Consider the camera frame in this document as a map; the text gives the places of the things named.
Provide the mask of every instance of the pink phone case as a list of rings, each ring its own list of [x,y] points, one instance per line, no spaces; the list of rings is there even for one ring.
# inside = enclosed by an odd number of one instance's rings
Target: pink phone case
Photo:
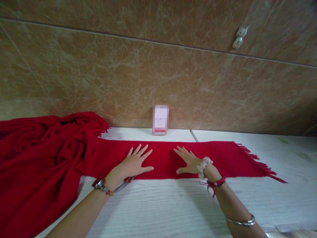
[[[168,114],[169,107],[166,105],[155,105],[153,107],[153,135],[163,136],[167,134]]]

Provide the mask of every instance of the white scrunchie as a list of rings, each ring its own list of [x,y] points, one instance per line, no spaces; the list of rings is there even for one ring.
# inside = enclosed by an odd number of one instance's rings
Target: white scrunchie
[[[200,180],[204,180],[204,178],[205,178],[204,168],[207,165],[212,164],[212,163],[213,163],[213,161],[209,157],[205,156],[205,158],[202,159],[201,164],[197,165],[197,169],[200,171],[200,173],[198,174],[198,177]]]

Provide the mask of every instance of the silver bangle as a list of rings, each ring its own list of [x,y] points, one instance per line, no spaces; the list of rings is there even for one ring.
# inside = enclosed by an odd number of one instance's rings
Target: silver bangle
[[[256,223],[255,221],[255,217],[251,214],[252,216],[252,219],[249,220],[249,221],[244,221],[244,222],[238,222],[238,221],[233,221],[231,219],[229,219],[228,217],[226,217],[226,220],[229,221],[229,222],[232,222],[234,224],[237,224],[237,225],[242,225],[242,226],[252,226]]]

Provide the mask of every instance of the left hand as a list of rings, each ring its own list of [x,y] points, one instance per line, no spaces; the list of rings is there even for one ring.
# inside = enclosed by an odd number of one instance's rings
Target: left hand
[[[142,167],[143,161],[152,153],[152,149],[143,154],[149,145],[144,146],[141,150],[141,144],[133,151],[130,149],[127,157],[114,169],[120,174],[122,180],[126,177],[136,176],[145,172],[150,172],[154,169],[152,166]]]

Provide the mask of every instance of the red blanket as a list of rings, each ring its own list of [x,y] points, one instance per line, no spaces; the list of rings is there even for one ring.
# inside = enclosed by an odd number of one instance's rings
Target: red blanket
[[[143,166],[155,169],[137,179],[196,178],[177,175],[185,166],[177,145],[196,156],[209,156],[226,177],[270,176],[281,182],[257,156],[234,142],[144,142],[97,138],[109,129],[92,112],[63,118],[48,116],[0,122],[0,237],[34,237],[76,199],[81,175],[104,178],[139,143],[153,153]]]

